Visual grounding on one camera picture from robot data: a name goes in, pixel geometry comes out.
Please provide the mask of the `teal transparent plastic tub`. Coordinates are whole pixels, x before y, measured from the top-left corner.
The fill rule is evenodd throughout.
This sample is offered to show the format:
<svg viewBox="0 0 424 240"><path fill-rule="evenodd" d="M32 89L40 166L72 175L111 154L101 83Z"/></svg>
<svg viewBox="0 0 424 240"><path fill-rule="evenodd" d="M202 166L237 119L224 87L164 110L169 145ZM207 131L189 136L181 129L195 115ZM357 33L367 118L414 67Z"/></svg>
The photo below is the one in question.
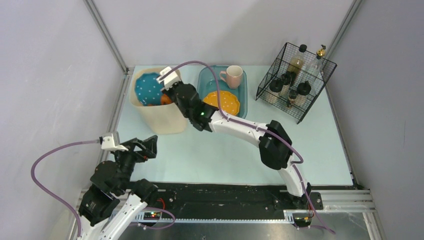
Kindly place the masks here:
<svg viewBox="0 0 424 240"><path fill-rule="evenodd" d="M230 92L237 97L237 100L240 102L239 113L237 114L237 116L239 118L245 119L248 113L248 84L246 72L243 72L241 77L241 83L236 89L231 89L221 79L219 79L218 82L220 91ZM198 75L196 89L201 99L204 99L209 93L215 92L217 90L215 78L212 72L207 67L204 67L200 71Z"/></svg>

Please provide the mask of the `cream plastic waste bin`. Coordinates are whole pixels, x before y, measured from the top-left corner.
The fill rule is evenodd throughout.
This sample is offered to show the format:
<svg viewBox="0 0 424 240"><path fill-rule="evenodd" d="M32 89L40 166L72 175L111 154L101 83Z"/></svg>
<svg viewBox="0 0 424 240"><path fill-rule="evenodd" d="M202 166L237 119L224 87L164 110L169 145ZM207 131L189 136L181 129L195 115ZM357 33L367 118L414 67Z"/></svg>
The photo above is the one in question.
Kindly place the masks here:
<svg viewBox="0 0 424 240"><path fill-rule="evenodd" d="M129 87L129 102L138 112L146 125L156 134L178 134L183 132L188 120L183 117L175 103L168 105L143 106L136 97L135 83L136 79L144 73L159 73L164 66L159 67L142 67L136 66L131 77Z"/></svg>

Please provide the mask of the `blue polka dot plate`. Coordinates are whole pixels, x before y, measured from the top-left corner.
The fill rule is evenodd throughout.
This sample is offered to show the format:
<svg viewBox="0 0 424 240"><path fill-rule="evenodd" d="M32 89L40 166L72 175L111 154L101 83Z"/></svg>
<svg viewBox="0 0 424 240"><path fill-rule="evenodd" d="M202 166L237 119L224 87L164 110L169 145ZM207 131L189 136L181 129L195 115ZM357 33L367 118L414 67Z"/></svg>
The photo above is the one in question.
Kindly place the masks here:
<svg viewBox="0 0 424 240"><path fill-rule="evenodd" d="M163 86L157 82L157 72L147 72L139 76L135 81L134 93L142 106L163 105L161 89Z"/></svg>

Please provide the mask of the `orange polka dot plate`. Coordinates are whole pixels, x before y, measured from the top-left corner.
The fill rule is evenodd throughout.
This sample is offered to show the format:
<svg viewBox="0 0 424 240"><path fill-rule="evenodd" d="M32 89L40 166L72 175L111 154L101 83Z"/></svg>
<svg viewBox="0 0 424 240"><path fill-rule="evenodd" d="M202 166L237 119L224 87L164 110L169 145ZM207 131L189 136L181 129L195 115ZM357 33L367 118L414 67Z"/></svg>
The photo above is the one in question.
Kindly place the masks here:
<svg viewBox="0 0 424 240"><path fill-rule="evenodd" d="M219 97L221 109L228 114L237 116L240 111L240 102L238 98L231 92L223 90L220 91ZM218 108L218 92L213 91L208 93L206 97L203 98L203 101Z"/></svg>

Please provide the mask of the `pink ceramic mug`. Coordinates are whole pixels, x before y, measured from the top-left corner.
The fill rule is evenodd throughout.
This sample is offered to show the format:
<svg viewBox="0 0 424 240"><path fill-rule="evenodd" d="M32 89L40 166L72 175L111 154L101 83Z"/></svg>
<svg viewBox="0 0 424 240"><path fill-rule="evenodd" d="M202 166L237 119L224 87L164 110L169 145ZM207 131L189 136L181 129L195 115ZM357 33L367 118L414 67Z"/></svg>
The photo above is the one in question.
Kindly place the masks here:
<svg viewBox="0 0 424 240"><path fill-rule="evenodd" d="M230 65L219 73L219 77L230 89L236 89L240 86L243 77L243 69L238 65Z"/></svg>

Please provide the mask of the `white granule shaker black lid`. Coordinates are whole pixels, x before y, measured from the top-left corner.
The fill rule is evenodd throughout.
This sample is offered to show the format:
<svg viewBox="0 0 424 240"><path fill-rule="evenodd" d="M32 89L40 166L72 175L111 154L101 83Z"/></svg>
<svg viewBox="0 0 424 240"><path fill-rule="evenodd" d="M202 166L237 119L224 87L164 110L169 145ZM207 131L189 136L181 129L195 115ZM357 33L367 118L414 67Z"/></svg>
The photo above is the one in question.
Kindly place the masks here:
<svg viewBox="0 0 424 240"><path fill-rule="evenodd" d="M268 102L275 104L279 99L280 92L283 88L283 81L280 78L274 78L268 85Z"/></svg>
<svg viewBox="0 0 424 240"><path fill-rule="evenodd" d="M306 102L306 99L309 95L309 93L311 92L311 85L308 81L304 81L301 82L297 88L296 88L296 92L297 92L297 98L296 98L296 105L298 106L303 106Z"/></svg>

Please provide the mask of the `small pepper shaker black lid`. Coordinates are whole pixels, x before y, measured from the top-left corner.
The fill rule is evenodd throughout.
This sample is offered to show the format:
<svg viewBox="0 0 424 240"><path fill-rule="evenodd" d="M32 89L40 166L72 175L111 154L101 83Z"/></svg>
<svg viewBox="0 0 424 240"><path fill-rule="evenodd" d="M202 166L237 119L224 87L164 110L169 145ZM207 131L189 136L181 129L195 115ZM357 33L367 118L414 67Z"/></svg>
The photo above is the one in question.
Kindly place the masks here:
<svg viewBox="0 0 424 240"><path fill-rule="evenodd" d="M298 96L298 93L294 89L288 92L287 101L286 101L286 106L288 108L291 108L296 103L297 96Z"/></svg>

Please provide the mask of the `black wire rack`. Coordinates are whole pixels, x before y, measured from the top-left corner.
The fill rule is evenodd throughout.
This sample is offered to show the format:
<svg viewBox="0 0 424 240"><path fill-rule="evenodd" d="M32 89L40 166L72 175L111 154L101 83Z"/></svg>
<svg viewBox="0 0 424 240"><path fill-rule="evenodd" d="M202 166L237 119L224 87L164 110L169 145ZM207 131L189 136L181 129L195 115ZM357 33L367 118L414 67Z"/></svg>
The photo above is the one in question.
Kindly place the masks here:
<svg viewBox="0 0 424 240"><path fill-rule="evenodd" d="M284 44L284 46L278 53L277 57L273 61L271 67L269 68L269 70L263 77L262 81L258 85L256 94L255 94L256 100L262 99L265 102L269 103L268 91L269 91L270 81L275 78L281 79L281 76L286 73L289 67L289 62L291 58L297 53L299 47L300 45L296 46L290 42L287 42ZM308 51L308 47L307 47L307 50L304 53L304 64L302 66L302 69L300 70L299 74L296 75L294 83L289 89L289 91L290 90L297 91L297 87L300 83L305 81L309 82L309 84L311 85L311 91L309 95L307 96L307 99L304 105L298 106L295 103L291 108L288 108L286 106L288 93L286 96L279 95L276 103L274 104L269 103L272 106L280 109L281 111L293 117L298 124L304 120L305 116L310 111L313 104L316 102L318 96L324 90L325 86L327 85L328 81L333 75L335 69L337 68L337 64L331 60L326 59L326 54L325 54L322 60L322 66L321 66L320 73L318 74L318 77L313 79L308 78L306 73L306 67L312 60L314 60L314 58L316 57L316 52Z"/></svg>

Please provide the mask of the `dark sauce bottle red label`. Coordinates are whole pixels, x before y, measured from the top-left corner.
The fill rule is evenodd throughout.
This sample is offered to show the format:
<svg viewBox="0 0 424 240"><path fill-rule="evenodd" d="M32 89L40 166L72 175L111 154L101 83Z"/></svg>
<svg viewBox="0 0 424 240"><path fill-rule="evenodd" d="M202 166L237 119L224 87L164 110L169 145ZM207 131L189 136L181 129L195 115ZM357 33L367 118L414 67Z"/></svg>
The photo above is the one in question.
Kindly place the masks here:
<svg viewBox="0 0 424 240"><path fill-rule="evenodd" d="M298 75L305 62L305 52L307 51L307 45L301 44L298 48L297 53L290 59L287 71Z"/></svg>

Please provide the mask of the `clear glass bottle gold stopper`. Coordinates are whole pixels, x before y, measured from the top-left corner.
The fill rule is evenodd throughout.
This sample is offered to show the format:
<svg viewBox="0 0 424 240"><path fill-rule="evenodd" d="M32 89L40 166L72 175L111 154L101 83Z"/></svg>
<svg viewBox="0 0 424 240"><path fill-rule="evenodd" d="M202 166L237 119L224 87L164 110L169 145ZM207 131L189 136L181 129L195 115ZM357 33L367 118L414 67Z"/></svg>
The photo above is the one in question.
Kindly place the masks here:
<svg viewBox="0 0 424 240"><path fill-rule="evenodd" d="M321 48L316 51L315 58L312 60L306 67L306 76L310 79L317 78L321 68L322 61L324 56L326 55L327 47L325 45L321 45Z"/></svg>

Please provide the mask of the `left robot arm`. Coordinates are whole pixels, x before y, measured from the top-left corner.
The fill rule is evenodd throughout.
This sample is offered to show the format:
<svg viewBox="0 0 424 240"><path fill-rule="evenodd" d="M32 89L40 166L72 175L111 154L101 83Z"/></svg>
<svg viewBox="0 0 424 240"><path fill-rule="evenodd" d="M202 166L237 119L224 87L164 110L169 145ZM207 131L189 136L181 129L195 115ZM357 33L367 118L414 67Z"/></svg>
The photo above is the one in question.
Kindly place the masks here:
<svg viewBox="0 0 424 240"><path fill-rule="evenodd" d="M143 178L131 182L137 163L154 159L158 136L119 142L117 132L99 138L101 149L114 160L99 163L90 178L91 186L78 208L81 231L79 240L117 240L135 216L157 196L158 187Z"/></svg>

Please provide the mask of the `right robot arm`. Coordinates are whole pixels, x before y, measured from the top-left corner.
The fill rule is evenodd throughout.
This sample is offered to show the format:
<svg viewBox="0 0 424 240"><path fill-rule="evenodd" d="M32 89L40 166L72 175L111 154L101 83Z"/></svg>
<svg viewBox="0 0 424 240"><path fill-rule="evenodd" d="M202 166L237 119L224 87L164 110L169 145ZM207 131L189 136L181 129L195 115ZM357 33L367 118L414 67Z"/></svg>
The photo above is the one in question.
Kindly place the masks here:
<svg viewBox="0 0 424 240"><path fill-rule="evenodd" d="M221 100L220 92L216 93L216 105L210 105L200 98L193 85L181 81L161 91L197 130L227 134L257 147L261 162L276 170L283 179L293 206L315 211L310 196L312 186L297 167L303 163L303 157L293 148L279 122L272 120L268 124L257 123L231 115L222 109L231 104Z"/></svg>

